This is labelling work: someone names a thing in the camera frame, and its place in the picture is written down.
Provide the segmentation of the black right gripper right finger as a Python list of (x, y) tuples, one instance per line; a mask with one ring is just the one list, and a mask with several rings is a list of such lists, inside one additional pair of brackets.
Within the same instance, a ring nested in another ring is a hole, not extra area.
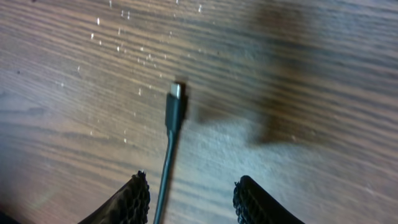
[(239, 224), (304, 224), (248, 175), (235, 182), (233, 207)]

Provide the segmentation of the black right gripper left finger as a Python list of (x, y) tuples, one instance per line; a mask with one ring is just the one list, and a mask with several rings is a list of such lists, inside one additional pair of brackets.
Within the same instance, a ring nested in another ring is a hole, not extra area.
[(139, 170), (79, 224), (146, 224), (150, 204), (146, 173)]

